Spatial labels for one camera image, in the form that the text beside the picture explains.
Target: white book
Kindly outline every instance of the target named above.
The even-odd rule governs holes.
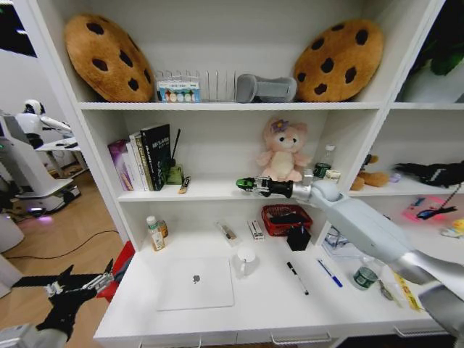
[[[129,135],[130,139],[130,145],[132,147],[134,157],[136,158],[136,164],[138,168],[138,172],[140,173],[141,176],[141,183],[142,183],[142,189],[141,191],[150,191],[148,182],[146,181],[146,175],[145,175],[145,170],[144,166],[142,165],[142,160],[140,158],[140,154],[138,153],[138,147],[136,143],[136,137],[140,135],[140,132],[136,132],[134,134]]]
[[[132,148],[132,145],[130,142],[128,142],[126,145],[125,145],[128,149],[128,159],[129,159],[129,166],[131,168],[131,171],[132,171],[132,176],[133,176],[133,179],[134,179],[134,183],[133,183],[133,190],[134,191],[145,191],[144,190],[144,186],[142,185],[142,178],[140,176],[140,172],[138,171],[138,167],[137,167],[137,162],[136,162],[136,155],[135,155],[135,152]]]
[[[123,158],[123,161],[124,161],[124,165],[125,165],[125,169],[127,169],[128,171],[128,175],[129,175],[129,181],[130,183],[132,184],[132,188],[134,191],[140,191],[138,188],[137,188],[137,185],[136,185],[136,180],[135,178],[133,177],[133,169],[131,167],[131,161],[129,161],[129,154],[127,152],[124,152],[121,154],[121,157]]]

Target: pen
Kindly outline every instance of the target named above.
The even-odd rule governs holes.
[[[326,265],[324,265],[324,262],[322,261],[322,259],[318,259],[318,262],[319,262],[319,265],[321,265],[322,268],[327,272],[327,274],[333,279],[335,284],[338,285],[339,288],[343,287],[343,284],[341,283],[341,281],[336,276],[333,275],[333,273],[328,269]]]
[[[302,279],[299,277],[298,273],[295,271],[295,269],[293,268],[293,265],[288,262],[287,263],[287,266],[289,266],[289,268],[291,269],[291,271],[293,272],[294,275],[297,276],[298,280],[299,280],[299,285],[302,287],[302,290],[303,290],[303,294],[305,295],[309,295],[309,291],[306,289],[305,285],[303,284],[302,282]]]

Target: wooden floor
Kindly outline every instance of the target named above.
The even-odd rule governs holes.
[[[25,239],[4,253],[5,257],[34,255],[50,257],[74,249],[96,232],[115,229],[90,172],[75,178],[82,196],[50,217],[19,223]],[[10,260],[24,276],[61,273],[74,264],[74,273],[102,272],[116,259],[123,244],[116,233],[93,238],[78,251],[55,260]],[[79,310],[67,348],[100,347],[92,336],[108,307],[105,299],[92,299]],[[51,309],[43,288],[16,288],[0,299],[0,328],[23,323],[39,324]]]

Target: cookie pillow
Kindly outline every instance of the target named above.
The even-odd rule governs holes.
[[[372,78],[382,58],[384,36],[370,20],[348,20],[320,35],[295,64],[297,98],[304,102],[341,102]]]
[[[148,102],[154,93],[149,63],[116,23],[93,14],[65,28],[67,53],[78,74],[109,102]]]

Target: black stuffed toy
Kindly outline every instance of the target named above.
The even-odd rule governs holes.
[[[398,163],[395,170],[418,177],[421,183],[431,186],[458,185],[464,182],[464,161],[461,163],[418,165]]]

